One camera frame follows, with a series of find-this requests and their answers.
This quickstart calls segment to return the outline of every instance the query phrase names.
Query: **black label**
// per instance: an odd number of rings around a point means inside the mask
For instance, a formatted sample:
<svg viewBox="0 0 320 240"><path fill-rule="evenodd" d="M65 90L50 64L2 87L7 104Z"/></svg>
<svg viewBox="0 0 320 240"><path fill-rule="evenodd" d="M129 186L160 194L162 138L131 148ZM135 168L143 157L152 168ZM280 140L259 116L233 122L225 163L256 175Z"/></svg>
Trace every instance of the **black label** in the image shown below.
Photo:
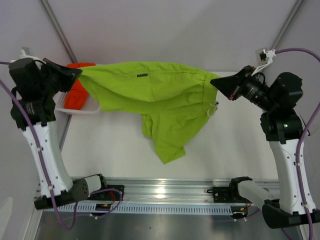
<svg viewBox="0 0 320 240"><path fill-rule="evenodd" d="M140 77L147 77L148 76L148 73L142 73L142 74L138 74L137 77L140 78Z"/></svg>

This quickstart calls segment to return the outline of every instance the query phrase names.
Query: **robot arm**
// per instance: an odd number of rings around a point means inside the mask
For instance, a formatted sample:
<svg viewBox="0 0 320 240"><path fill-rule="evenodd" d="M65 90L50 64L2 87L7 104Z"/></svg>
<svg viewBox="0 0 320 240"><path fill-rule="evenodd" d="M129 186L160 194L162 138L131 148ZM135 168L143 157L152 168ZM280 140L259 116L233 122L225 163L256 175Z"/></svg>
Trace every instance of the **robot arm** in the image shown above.
<svg viewBox="0 0 320 240"><path fill-rule="evenodd" d="M307 182L303 144L298 164L307 205L303 205L295 162L303 126L293 108L303 94L302 80L292 73L284 72L268 87L255 74L272 63L275 51L262 49L257 56L262 63L260 67L246 66L233 76L213 79L210 83L229 100L234 101L243 96L263 110L261 127L274 155L280 195L274 195L258 186L249 177L238 177L230 182L230 198L248 199L255 204L262 210L265 222L272 229L307 224L305 207L311 213L312 222L320 222L320 211L316 209Z"/></svg>
<svg viewBox="0 0 320 240"><path fill-rule="evenodd" d="M58 145L57 125L54 114L53 96L58 92L68 92L82 70L55 64L48 59L25 57L9 65L9 73L21 96L19 103L25 109L39 138L41 148L36 147L35 139L25 118L13 104L11 116L29 143L40 178L41 197L34 202L36 209L52 208L50 189L52 188L57 206L87 200L89 194L107 188L101 174L72 180L68 175ZM48 186L38 152L42 151L51 186Z"/></svg>

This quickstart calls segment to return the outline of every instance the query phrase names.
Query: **gray floor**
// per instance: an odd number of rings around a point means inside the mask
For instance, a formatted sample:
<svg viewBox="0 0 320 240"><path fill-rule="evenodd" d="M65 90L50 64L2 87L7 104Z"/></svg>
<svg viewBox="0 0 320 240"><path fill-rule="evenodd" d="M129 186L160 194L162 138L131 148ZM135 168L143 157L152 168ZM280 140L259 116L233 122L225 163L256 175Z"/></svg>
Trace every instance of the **gray floor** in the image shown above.
<svg viewBox="0 0 320 240"><path fill-rule="evenodd" d="M71 216L62 213L63 218ZM247 222L228 216L114 213L95 220L79 216L73 231L65 231L53 212L44 212L36 240L286 240L280 229L269 229L262 215ZM301 240L297 228L286 230Z"/></svg>

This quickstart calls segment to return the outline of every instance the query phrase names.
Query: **perforated metal strip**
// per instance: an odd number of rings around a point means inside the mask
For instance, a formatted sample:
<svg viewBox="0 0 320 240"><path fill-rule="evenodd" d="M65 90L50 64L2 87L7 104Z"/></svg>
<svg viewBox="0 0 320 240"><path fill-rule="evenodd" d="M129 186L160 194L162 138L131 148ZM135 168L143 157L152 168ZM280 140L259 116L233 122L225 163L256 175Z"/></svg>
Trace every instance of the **perforated metal strip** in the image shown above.
<svg viewBox="0 0 320 240"><path fill-rule="evenodd" d="M60 212L73 212L75 204L60 206ZM105 213L95 210L95 203L79 203L77 212ZM114 211L119 214L176 214L176 215L232 215L230 206L217 205L176 205L176 204L127 204L122 203Z"/></svg>

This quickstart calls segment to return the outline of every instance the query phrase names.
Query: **laundry basket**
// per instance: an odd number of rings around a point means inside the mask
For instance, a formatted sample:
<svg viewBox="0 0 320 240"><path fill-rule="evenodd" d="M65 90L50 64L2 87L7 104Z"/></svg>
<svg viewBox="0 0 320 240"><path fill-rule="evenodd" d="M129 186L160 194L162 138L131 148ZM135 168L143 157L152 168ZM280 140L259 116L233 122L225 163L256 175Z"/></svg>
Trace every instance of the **laundry basket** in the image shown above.
<svg viewBox="0 0 320 240"><path fill-rule="evenodd" d="M100 112L100 105L99 103L92 97L88 96L84 106L81 110L73 110L65 108L65 100L67 96L67 92L58 92L54 97L53 100L55 102L55 110L64 112L70 115L88 115L88 114L97 114Z"/></svg>

